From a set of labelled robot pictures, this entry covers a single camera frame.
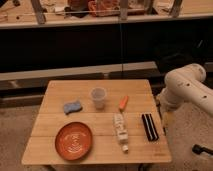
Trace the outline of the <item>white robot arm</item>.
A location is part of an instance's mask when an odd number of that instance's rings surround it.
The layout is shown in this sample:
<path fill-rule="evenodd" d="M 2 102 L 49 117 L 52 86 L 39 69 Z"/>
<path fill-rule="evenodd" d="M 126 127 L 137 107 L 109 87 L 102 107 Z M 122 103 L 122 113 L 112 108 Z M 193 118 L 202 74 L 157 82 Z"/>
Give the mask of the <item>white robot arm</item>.
<path fill-rule="evenodd" d="M 165 87 L 157 95 L 164 127 L 172 122 L 173 112 L 185 101 L 213 117 L 213 89 L 203 84 L 205 79 L 206 70 L 196 63 L 171 70 L 165 75 Z"/>

